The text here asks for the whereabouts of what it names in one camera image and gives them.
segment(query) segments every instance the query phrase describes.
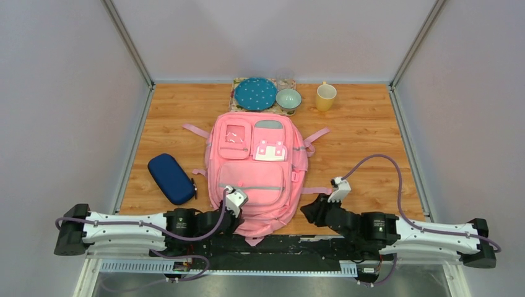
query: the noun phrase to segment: light blue bowl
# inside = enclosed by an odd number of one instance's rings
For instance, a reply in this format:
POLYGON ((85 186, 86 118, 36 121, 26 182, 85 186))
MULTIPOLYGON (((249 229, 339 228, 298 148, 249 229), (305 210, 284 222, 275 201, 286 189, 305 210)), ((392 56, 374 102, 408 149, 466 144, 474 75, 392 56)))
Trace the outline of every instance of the light blue bowl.
POLYGON ((285 88, 277 93, 276 102, 283 110, 294 111, 301 105, 303 98, 298 91, 285 88))

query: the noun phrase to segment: backpack strap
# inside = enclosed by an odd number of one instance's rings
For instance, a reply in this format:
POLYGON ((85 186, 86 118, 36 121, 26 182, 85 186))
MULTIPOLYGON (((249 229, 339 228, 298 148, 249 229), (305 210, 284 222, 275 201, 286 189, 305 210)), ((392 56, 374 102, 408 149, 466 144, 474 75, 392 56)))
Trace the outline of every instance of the backpack strap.
POLYGON ((182 128, 188 129, 191 132, 197 134, 198 136, 202 136, 202 137, 204 137, 206 139, 208 139, 210 137, 210 134, 208 132, 202 130, 201 128, 193 126, 192 124, 186 123, 186 124, 182 125, 182 128))
POLYGON ((315 132, 314 134, 308 136, 305 140, 304 140, 304 143, 305 143, 305 147, 310 149, 310 152, 306 152, 306 154, 308 155, 308 157, 311 157, 313 156, 313 153, 315 153, 315 148, 313 147, 313 145, 311 144, 312 142, 314 142, 317 138, 325 135, 326 133, 330 132, 330 129, 328 129, 327 127, 325 128, 322 128, 321 130, 315 132))
POLYGON ((206 170, 204 169, 193 169, 192 173, 201 174, 201 175, 204 175, 205 178, 208 178, 208 172, 206 172, 206 170))
POLYGON ((301 189, 301 194, 332 194, 332 189, 327 187, 304 187, 301 189))

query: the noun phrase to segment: clear plastic window pocket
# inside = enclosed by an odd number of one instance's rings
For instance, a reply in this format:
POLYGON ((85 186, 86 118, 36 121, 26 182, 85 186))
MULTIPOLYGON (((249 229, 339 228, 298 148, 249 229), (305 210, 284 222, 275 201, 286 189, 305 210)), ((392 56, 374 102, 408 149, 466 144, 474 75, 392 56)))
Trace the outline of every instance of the clear plastic window pocket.
POLYGON ((243 144, 245 141, 245 128, 243 126, 226 126, 226 142, 243 144))
POLYGON ((226 159, 249 157, 251 126, 242 120, 226 121, 220 129, 219 155, 226 159))

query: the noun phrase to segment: backpack front pocket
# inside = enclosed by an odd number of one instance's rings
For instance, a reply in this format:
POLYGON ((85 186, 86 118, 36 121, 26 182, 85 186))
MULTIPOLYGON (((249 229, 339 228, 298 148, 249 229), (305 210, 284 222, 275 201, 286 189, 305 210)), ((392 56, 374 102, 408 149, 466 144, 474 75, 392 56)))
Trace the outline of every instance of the backpack front pocket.
POLYGON ((273 205, 279 201, 284 191, 283 170, 275 163, 226 162, 220 167, 217 178, 216 190, 219 197, 228 185, 246 193, 246 206, 273 205))
POLYGON ((279 121, 265 119, 256 122, 252 133, 253 160, 286 161, 288 150, 284 135, 284 127, 279 121))

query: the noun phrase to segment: yellow mug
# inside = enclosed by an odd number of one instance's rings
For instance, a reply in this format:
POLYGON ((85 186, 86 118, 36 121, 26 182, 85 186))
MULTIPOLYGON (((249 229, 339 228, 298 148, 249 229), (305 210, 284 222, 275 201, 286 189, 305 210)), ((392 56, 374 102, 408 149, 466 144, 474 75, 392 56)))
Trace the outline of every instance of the yellow mug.
POLYGON ((337 90, 333 85, 323 82, 317 88, 317 96, 315 97, 315 107, 319 111, 327 111, 334 104, 337 95, 337 90))

